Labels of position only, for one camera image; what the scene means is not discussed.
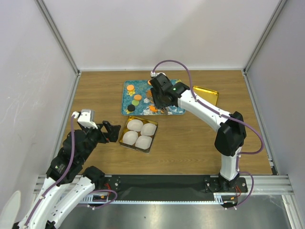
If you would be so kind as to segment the orange fish cookie bottom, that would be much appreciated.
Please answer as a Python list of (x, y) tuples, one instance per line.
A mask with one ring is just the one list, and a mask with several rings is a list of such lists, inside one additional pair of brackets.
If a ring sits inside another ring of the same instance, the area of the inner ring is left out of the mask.
[(152, 112), (158, 112), (158, 109), (155, 108), (154, 106), (149, 106), (149, 109), (150, 109)]

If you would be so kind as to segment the gold cookie tin box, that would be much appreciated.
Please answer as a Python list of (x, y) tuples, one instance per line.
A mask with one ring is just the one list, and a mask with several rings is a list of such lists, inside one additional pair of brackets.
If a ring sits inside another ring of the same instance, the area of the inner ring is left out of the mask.
[(129, 116), (119, 137), (119, 144), (143, 153), (150, 153), (153, 145), (158, 123), (148, 119)]

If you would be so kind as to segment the metal tongs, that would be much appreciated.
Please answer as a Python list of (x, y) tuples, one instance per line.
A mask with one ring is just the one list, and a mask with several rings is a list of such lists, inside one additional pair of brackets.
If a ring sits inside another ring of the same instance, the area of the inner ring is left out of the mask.
[[(151, 90), (149, 89), (149, 90), (147, 90), (147, 92), (146, 92), (146, 97), (147, 97), (147, 99), (150, 101), (150, 105), (149, 106), (154, 106), (155, 107), (155, 104), (154, 104), (154, 101), (153, 101), (153, 96), (152, 96), (152, 92), (151, 92)], [(162, 113), (161, 114), (163, 114), (163, 115), (168, 115), (169, 114), (169, 111), (168, 111), (168, 108), (161, 108), (161, 110), (162, 110)]]

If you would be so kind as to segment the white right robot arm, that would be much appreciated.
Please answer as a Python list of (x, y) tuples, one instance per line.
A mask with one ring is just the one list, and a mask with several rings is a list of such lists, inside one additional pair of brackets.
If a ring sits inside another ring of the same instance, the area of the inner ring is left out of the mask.
[(219, 186), (223, 191), (232, 191), (240, 176), (238, 154), (246, 138), (245, 127), (240, 123), (243, 116), (239, 112), (231, 114), (217, 108), (182, 82), (172, 84), (164, 73), (151, 72), (150, 84), (156, 108), (179, 107), (197, 116), (216, 132), (214, 146), (221, 153)]

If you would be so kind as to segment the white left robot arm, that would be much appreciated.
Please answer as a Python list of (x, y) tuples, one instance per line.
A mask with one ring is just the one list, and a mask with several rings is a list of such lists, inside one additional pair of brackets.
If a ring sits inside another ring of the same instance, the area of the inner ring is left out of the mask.
[(14, 229), (57, 229), (67, 215), (88, 194), (100, 191), (105, 174), (95, 166), (85, 169), (74, 188), (62, 196), (83, 169), (84, 162), (98, 144), (116, 142), (120, 125), (103, 121), (96, 128), (71, 127), (57, 156), (51, 161), (42, 188), (25, 217), (13, 223)]

